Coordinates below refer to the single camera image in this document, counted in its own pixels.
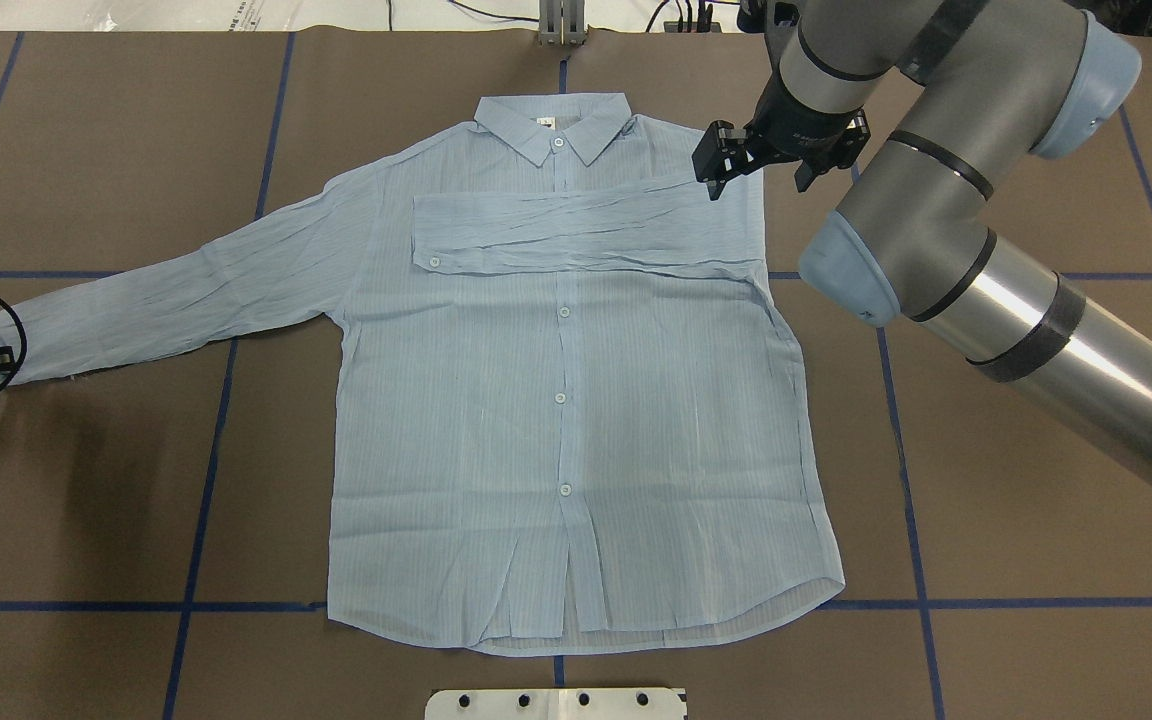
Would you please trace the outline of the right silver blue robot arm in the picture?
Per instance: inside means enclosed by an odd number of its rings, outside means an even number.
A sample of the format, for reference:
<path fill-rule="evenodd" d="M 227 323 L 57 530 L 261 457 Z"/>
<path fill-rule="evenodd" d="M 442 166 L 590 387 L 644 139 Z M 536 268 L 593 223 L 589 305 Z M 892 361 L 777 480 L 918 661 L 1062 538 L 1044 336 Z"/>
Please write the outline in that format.
<path fill-rule="evenodd" d="M 801 275 L 870 325 L 909 319 L 1152 488 L 1152 341 L 988 219 L 1030 158 L 1070 156 L 1134 91 L 1132 41 L 1070 1 L 737 1 L 771 74 L 695 149 L 712 199 L 794 164 L 858 169 Z"/>

